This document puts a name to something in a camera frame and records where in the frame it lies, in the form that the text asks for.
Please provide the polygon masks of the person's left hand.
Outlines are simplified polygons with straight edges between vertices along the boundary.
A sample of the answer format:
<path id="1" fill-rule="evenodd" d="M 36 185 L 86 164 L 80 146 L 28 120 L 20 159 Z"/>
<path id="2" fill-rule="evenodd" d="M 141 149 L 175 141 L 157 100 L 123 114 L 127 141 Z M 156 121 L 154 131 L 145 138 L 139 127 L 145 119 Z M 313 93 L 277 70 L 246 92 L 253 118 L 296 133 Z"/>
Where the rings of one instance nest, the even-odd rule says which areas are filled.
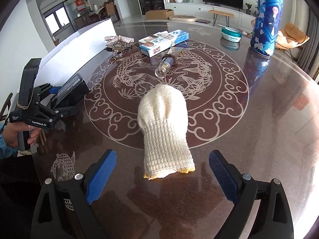
<path id="1" fill-rule="evenodd" d="M 3 139 L 9 147 L 16 148 L 18 147 L 18 133 L 23 131 L 30 132 L 27 143 L 32 147 L 37 142 L 41 129 L 29 126 L 24 122 L 8 123 L 2 133 Z"/>

